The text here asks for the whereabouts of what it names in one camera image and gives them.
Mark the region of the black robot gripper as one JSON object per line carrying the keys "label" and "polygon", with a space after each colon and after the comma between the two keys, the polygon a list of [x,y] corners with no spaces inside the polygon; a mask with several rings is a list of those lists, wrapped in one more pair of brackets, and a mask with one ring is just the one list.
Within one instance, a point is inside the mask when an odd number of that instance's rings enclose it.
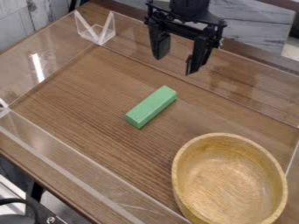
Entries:
{"label": "black robot gripper", "polygon": [[149,30],[153,57],[160,60],[171,49],[171,33],[193,40],[185,74],[205,65],[212,47],[219,48],[227,22],[209,12],[211,0],[147,0],[144,24]]}

